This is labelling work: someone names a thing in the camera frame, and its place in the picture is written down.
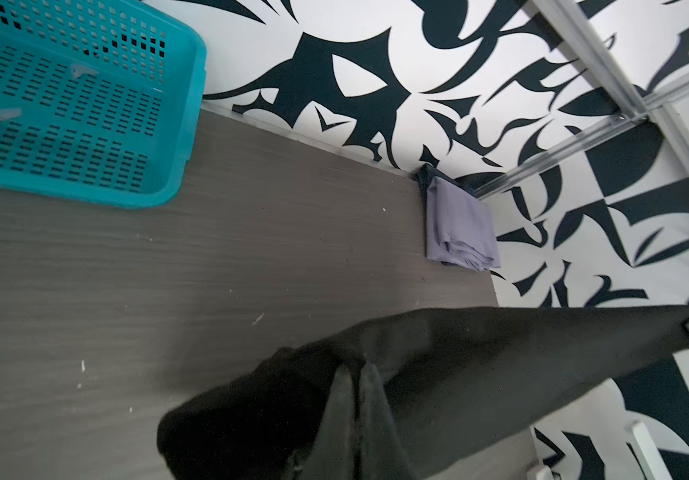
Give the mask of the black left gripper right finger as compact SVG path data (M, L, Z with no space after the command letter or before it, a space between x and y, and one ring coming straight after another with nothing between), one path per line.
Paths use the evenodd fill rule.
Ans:
M360 374L359 427L361 479L416 479L374 364L366 364Z

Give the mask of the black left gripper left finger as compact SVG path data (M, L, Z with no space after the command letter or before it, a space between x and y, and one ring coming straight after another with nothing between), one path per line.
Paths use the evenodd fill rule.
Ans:
M310 456L300 479L354 479L356 473L356 392L350 369L340 366Z

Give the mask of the black garment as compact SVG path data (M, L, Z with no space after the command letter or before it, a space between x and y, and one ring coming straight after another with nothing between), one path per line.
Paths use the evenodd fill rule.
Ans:
M441 472L602 381L688 349L689 306L430 308L282 348L170 410L156 445L178 479L300 479L334 374L374 364L416 479Z

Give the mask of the lilac skirt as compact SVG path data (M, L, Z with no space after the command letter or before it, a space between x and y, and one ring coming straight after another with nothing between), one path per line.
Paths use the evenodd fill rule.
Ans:
M428 260L478 272L502 266L489 206L459 186L435 177L426 218Z

